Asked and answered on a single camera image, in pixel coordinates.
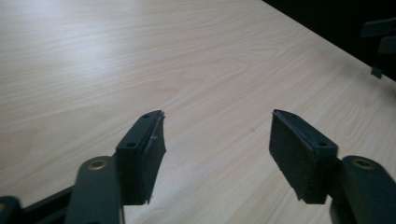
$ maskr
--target metal bolt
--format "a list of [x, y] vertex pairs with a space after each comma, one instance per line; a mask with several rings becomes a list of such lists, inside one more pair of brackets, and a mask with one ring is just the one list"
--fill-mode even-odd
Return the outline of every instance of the metal bolt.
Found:
[[88, 169], [90, 169], [90, 170], [100, 170], [100, 169], [105, 168], [106, 166], [107, 166], [107, 161], [105, 161], [105, 160], [92, 161], [88, 165]]

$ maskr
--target wooden table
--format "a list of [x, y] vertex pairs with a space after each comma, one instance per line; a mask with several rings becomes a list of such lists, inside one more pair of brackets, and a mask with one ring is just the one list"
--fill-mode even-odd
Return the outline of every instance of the wooden table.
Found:
[[165, 111], [150, 205], [128, 223], [331, 223], [268, 151], [298, 114], [396, 177], [396, 84], [259, 0], [0, 4], [0, 192], [23, 206]]

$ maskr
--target light wood grain surface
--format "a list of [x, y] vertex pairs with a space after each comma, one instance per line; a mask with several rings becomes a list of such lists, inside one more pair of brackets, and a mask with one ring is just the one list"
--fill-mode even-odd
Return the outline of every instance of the light wood grain surface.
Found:
[[331, 223], [268, 151], [298, 114], [396, 177], [396, 84], [259, 0], [2, 1], [0, 193], [28, 205], [165, 111], [167, 153], [128, 223]]

